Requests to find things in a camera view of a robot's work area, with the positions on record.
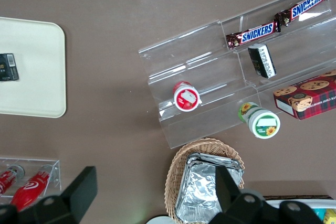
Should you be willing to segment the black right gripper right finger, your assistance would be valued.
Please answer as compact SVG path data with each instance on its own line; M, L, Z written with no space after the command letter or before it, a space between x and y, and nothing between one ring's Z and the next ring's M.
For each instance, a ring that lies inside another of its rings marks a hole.
M264 198L239 189L226 167L216 168L216 195L222 211L210 223L262 223Z

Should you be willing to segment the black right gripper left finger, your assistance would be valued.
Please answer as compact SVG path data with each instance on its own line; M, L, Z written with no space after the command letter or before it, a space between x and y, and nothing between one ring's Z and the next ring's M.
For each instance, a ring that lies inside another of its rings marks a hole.
M17 223L80 223L98 192L97 169L85 167L59 195L20 212Z

